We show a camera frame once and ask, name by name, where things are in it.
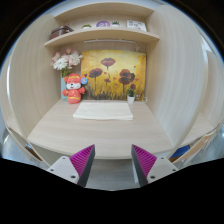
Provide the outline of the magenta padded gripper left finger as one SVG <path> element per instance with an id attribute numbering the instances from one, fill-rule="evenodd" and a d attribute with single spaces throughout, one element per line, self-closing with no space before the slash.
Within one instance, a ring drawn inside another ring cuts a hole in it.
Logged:
<path id="1" fill-rule="evenodd" d="M 90 145 L 70 157 L 60 157 L 47 171 L 78 186 L 85 187 L 94 157 L 95 146 Z"/>

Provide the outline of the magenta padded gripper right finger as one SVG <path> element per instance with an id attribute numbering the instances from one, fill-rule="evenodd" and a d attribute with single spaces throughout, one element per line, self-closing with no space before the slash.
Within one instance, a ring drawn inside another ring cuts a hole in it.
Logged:
<path id="1" fill-rule="evenodd" d="M 132 145 L 131 155 L 137 180 L 141 187 L 178 170 L 166 157 L 156 157 L 136 145 Z"/>

